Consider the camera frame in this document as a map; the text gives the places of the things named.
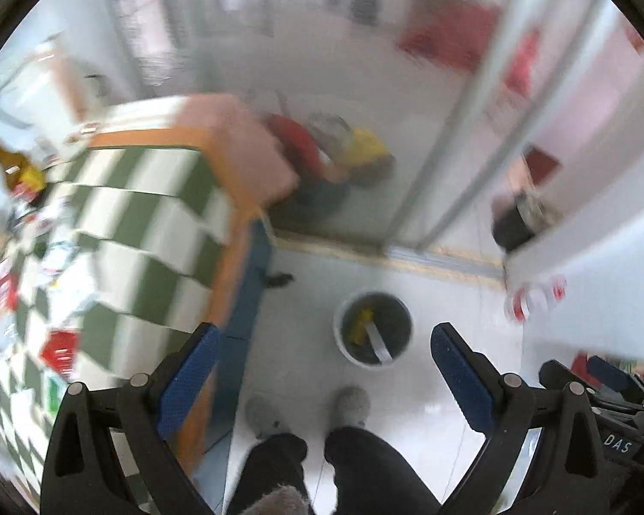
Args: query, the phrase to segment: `leg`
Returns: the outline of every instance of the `leg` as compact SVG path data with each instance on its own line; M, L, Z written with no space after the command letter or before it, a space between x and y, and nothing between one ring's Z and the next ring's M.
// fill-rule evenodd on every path
M331 415L324 456L334 466L337 515L434 515L441 505L403 456L365 429L369 397L344 389Z
M255 436L264 441L249 452L227 515L242 513L281 486L293 486L309 500L302 464L307 456L306 442L290 433L276 409L261 397L248 401L246 421ZM314 515L312 507L309 512Z
M302 466L306 455L306 442L293 434L273 435L256 445L248 455L227 515L243 512L282 485L293 486L307 500Z

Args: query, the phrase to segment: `white tile floor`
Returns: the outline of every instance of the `white tile floor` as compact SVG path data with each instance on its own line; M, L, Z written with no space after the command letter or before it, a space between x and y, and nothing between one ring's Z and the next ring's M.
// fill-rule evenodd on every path
M227 498L255 438L243 416L252 394L271 400L292 430L307 441L306 484L318 515L333 511L333 469L323 459L328 404L338 388L361 385L370 394L368 429L393 445L443 500L482 443L466 428L454 398L431 358L434 325L450 321L500 371L518 371L520 327L503 316L503 290L299 252L275 252L272 271L296 281L266 292L252 338L227 473ZM397 364L369 372L337 349L331 322L337 307L362 289L393 292L413 315L414 336Z

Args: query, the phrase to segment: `metal pole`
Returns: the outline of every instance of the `metal pole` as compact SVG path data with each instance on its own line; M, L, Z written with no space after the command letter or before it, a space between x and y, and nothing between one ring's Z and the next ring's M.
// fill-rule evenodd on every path
M393 217L383 238L383 245L396 236L405 221L419 208L421 200L436 184L437 173L448 166L451 155L471 133L493 91L506 74L540 1L509 0L479 68L448 115L434 146Z
M424 250L433 244L460 215L487 189L498 176L524 152L531 139L553 119L563 99L581 80L591 61L599 53L608 36L615 29L619 12L610 0L593 0L589 11L556 71L542 89L539 98L520 120L508 139L493 153L484 168L472 180L446 213L437 221L429 234L417 245Z

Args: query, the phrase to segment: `black pants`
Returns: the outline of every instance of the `black pants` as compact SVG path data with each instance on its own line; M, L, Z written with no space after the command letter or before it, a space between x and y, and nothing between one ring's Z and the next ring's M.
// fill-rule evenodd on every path
M237 515L280 485L308 498L302 463L307 444L278 434L248 455L227 515ZM328 435L324 457L334 467L337 515L434 515L441 505L403 456L360 428L338 428Z

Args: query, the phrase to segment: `silver rivet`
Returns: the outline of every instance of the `silver rivet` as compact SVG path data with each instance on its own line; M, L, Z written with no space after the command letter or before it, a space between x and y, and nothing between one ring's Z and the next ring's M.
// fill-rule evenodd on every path
M148 383L148 374L147 373L137 373L131 376L131 387L143 387Z
M508 387L520 387L522 385L522 380L520 376L516 376L514 373L506 373L503 376L503 383L508 385Z
M582 395L584 393L584 385L577 381L570 383L570 392L574 395Z
M75 381L72 385L69 386L67 389L67 393L70 395L78 395L80 392L84 390L84 384L81 383L80 381Z

